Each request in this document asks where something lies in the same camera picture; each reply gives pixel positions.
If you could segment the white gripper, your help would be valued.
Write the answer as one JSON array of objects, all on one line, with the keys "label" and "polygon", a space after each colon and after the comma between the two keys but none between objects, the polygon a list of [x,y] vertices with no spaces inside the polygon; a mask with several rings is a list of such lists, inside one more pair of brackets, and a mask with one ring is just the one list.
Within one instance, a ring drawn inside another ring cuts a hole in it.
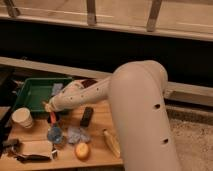
[{"label": "white gripper", "polygon": [[64,96],[54,96],[49,100],[49,104],[42,102],[46,112],[57,114],[58,111],[62,111],[66,108],[66,98]]}]

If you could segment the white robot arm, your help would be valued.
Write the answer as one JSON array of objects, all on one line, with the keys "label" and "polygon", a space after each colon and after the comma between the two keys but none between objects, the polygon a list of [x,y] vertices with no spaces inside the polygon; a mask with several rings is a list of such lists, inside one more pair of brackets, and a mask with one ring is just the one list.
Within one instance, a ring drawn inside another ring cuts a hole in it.
[{"label": "white robot arm", "polygon": [[163,97],[167,83],[160,63],[129,62],[87,88],[74,91],[66,86],[49,105],[63,111],[106,99],[125,171],[181,171]]}]

